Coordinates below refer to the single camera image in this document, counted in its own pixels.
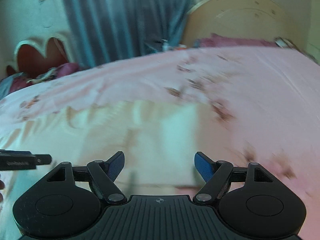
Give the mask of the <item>person's left hand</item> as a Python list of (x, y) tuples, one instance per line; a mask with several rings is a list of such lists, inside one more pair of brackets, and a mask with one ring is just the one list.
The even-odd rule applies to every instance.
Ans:
[(3, 202), (3, 199), (4, 199), (3, 194), (2, 194), (2, 190), (4, 190), (4, 189), (5, 189), (5, 184), (2, 180), (0, 180), (0, 203)]

